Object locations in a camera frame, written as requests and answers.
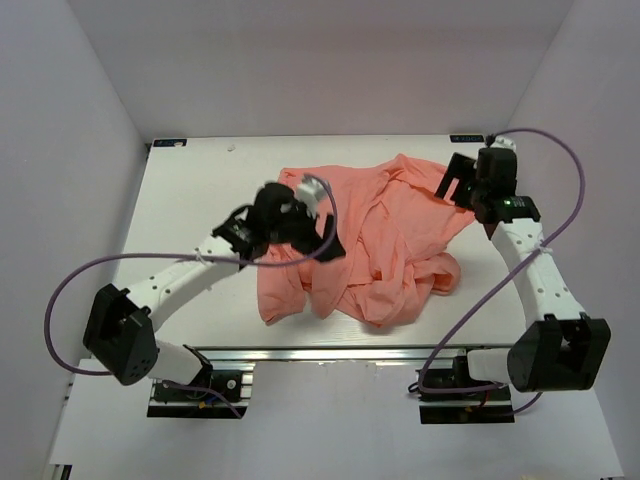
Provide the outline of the salmon pink jacket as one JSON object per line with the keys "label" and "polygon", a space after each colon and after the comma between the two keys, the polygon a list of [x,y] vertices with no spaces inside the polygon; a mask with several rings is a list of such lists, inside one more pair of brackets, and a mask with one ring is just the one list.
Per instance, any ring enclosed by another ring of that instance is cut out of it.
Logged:
{"label": "salmon pink jacket", "polygon": [[471,212],[436,197],[443,165],[397,155],[369,168],[320,166],[338,211],[346,255],[257,272],[257,304],[265,324],[309,307],[326,318],[338,310],[373,327],[414,322],[432,294],[448,295],[461,278],[448,252]]}

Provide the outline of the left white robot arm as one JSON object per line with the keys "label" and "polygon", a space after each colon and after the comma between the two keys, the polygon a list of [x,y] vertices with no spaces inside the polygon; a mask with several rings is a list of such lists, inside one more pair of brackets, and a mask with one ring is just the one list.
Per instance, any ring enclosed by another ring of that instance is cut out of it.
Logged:
{"label": "left white robot arm", "polygon": [[306,175],[295,188],[277,182],[261,187],[252,203],[234,210],[194,249],[134,285],[101,288],[93,301],[83,344],[124,386],[144,377],[199,399],[211,387],[213,367],[195,348],[157,339],[179,309],[217,282],[247,266],[284,268],[267,261],[272,245],[288,245],[303,259],[330,262],[345,256],[337,213],[317,229],[319,205],[335,200],[328,182]]}

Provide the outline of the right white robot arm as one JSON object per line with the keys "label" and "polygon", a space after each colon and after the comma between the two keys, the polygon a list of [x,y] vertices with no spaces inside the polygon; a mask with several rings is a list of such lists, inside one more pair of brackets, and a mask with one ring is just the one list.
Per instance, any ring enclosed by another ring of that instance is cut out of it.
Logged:
{"label": "right white robot arm", "polygon": [[472,349],[451,374],[453,390],[472,399],[489,384],[520,392],[580,391],[593,387],[611,339],[602,318],[586,313],[544,244],[540,213],[516,193],[517,156],[482,148],[475,159],[455,153],[436,190],[473,212],[509,270],[526,330],[509,348]]}

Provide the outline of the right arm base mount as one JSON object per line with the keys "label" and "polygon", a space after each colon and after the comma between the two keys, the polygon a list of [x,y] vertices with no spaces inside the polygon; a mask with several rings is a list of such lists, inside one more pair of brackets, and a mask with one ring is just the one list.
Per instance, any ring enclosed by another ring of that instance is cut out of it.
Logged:
{"label": "right arm base mount", "polygon": [[428,393],[415,381],[407,387],[409,395],[419,401],[420,423],[423,425],[510,424],[515,422],[508,387],[494,390],[460,392],[460,389],[488,387],[487,381],[473,380],[465,355],[445,359],[440,367],[430,368],[422,386],[449,393]]}

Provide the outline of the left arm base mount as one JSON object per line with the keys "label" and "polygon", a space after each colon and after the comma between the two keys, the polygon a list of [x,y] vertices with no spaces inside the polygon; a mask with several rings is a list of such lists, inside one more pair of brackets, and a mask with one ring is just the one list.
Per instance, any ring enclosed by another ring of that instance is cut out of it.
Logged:
{"label": "left arm base mount", "polygon": [[202,389],[185,390],[153,381],[147,417],[155,419],[240,420],[249,406],[255,363],[207,356],[212,364],[210,379]]}

